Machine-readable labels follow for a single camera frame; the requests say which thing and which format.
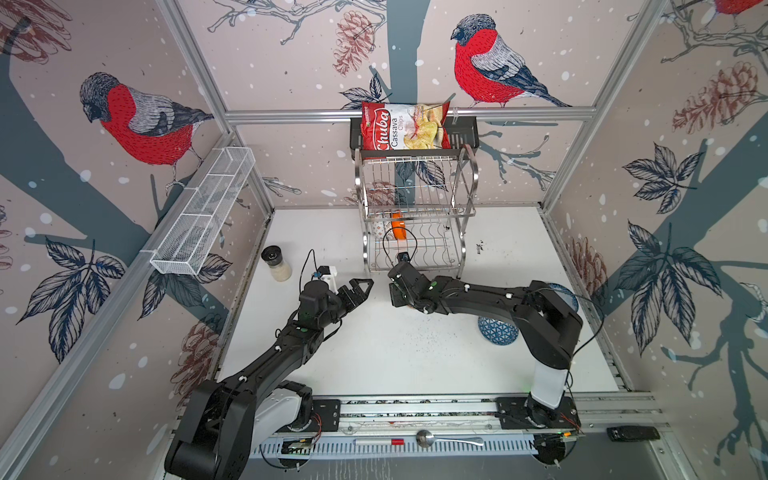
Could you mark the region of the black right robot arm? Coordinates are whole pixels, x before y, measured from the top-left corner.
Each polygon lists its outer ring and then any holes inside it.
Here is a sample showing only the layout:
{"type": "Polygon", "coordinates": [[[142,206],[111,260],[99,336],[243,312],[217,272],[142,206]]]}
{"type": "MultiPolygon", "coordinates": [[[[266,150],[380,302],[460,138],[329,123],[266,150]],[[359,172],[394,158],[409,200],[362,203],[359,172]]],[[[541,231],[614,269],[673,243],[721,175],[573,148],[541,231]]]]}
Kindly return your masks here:
{"type": "Polygon", "coordinates": [[[500,288],[420,273],[400,261],[388,272],[390,298],[396,308],[409,306],[425,314],[467,314],[513,324],[536,361],[525,400],[526,418],[537,428],[556,420],[568,371],[583,327],[577,312],[548,284],[500,288]]]}

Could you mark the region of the steel wire dish rack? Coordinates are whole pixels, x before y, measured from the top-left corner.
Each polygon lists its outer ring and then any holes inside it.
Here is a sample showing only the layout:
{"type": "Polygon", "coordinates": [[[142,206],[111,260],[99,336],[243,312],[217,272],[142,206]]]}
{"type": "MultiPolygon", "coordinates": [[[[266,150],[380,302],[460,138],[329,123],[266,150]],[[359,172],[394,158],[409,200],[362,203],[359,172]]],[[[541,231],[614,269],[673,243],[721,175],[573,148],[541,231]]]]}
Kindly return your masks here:
{"type": "Polygon", "coordinates": [[[363,264],[386,272],[408,252],[422,272],[462,275],[466,230],[476,213],[479,169],[468,145],[457,149],[368,151],[356,149],[355,199],[362,226],[363,264]],[[372,222],[400,212],[405,241],[377,239],[372,222]]]}

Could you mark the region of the white lattice pattern bowl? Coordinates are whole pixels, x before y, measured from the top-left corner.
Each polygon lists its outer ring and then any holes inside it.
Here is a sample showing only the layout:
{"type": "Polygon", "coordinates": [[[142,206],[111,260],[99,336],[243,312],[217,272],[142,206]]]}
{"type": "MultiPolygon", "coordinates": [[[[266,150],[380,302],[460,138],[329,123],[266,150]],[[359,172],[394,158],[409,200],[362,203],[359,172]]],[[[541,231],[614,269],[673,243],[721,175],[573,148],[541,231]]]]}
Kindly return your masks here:
{"type": "Polygon", "coordinates": [[[382,240],[392,240],[393,235],[390,231],[390,222],[386,220],[379,219],[376,224],[376,234],[379,239],[382,240]]]}

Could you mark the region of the red patterned ceramic bowl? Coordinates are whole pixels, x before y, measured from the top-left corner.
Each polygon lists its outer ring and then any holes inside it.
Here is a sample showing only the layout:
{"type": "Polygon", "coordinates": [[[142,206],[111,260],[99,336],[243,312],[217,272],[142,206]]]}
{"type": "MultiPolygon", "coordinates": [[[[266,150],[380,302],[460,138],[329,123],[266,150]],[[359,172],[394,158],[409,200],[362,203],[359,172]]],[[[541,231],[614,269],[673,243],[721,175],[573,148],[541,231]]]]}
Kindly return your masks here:
{"type": "Polygon", "coordinates": [[[413,308],[413,302],[402,292],[396,291],[391,294],[391,303],[395,308],[408,307],[413,308]]]}

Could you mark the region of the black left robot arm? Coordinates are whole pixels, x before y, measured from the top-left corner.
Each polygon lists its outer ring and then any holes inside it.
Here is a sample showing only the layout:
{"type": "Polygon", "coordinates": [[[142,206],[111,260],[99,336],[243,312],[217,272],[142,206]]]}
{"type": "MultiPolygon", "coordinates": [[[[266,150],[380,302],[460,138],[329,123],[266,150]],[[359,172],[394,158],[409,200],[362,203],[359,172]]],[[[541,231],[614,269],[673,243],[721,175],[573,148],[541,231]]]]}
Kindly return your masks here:
{"type": "Polygon", "coordinates": [[[306,364],[325,340],[325,328],[369,297],[374,281],[353,278],[332,291],[309,281],[274,344],[222,381],[205,380],[189,397],[164,468],[182,479],[237,479],[252,446],[280,428],[311,420],[312,390],[287,377],[306,364]]]}

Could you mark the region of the orange plastic bowl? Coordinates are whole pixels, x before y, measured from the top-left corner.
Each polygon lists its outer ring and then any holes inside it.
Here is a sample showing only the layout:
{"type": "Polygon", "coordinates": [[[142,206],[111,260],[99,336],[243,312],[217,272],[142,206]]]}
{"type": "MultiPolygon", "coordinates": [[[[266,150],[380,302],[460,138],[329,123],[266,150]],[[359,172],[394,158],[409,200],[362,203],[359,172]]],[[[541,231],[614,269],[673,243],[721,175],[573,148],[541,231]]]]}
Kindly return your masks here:
{"type": "Polygon", "coordinates": [[[400,212],[394,212],[391,214],[391,229],[393,238],[398,241],[405,241],[407,239],[407,230],[405,223],[402,220],[402,214],[400,212]]]}

